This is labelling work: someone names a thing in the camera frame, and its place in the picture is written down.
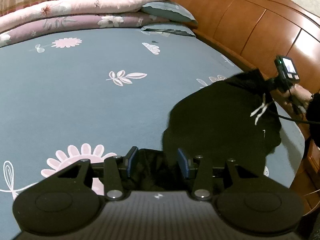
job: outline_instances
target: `person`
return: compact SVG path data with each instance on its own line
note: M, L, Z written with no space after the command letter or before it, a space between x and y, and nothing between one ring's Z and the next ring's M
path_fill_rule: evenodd
M295 84L290 88L292 95L303 104L306 109L306 119L308 121L320 122L320 94L312 94L309 90L303 88L299 84ZM289 98L289 90L286 93L283 93L284 98ZM292 103L285 101L284 104L289 107L291 113L293 113ZM317 147L320 147L320 125L319 124L310 124L309 127L310 136L315 142Z

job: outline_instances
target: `wooden bed frame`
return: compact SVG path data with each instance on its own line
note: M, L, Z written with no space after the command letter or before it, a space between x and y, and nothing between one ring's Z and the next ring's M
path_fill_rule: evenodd
M266 79L275 77L274 59L277 54L286 55L295 62L300 85L312 93L319 91L320 17L291 0L175 2L189 10L198 21L198 26L189 25L197 38L227 56L242 70L259 68ZM287 110L279 95L273 93L273 97ZM310 137L308 125L298 125L307 140ZM306 145L308 158L304 159L299 174L306 169L320 188L320 152L312 140Z

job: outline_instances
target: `display screen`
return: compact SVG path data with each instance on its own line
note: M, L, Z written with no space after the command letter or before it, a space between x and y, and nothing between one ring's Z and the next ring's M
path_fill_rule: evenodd
M283 63L285 64L286 68L287 68L287 71L289 73L296 73L295 69L294 69L294 66L292 64L292 61L287 59L287 58L283 58Z

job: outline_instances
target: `bed sheet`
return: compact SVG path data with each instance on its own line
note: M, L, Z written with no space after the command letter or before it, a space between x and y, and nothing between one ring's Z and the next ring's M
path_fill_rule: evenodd
M178 101L241 72L194 37L140 29L54 33L3 47L0 59L4 240L19 232L12 203L21 190L80 158L101 162L132 146L161 150ZM295 123L281 123L282 143L265 172L289 187L304 138ZM94 180L92 189L101 194L101 186Z

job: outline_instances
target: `silver bolt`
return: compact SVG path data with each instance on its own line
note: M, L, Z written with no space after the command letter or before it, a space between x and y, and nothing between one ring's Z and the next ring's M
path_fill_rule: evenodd
M206 189L197 189L195 191L195 196L199 197L199 198L204 198L204 197L209 197L210 196L210 192Z
M109 190L107 192L107 196L109 198L120 198L122 196L122 192L120 190L117 190L117 189Z

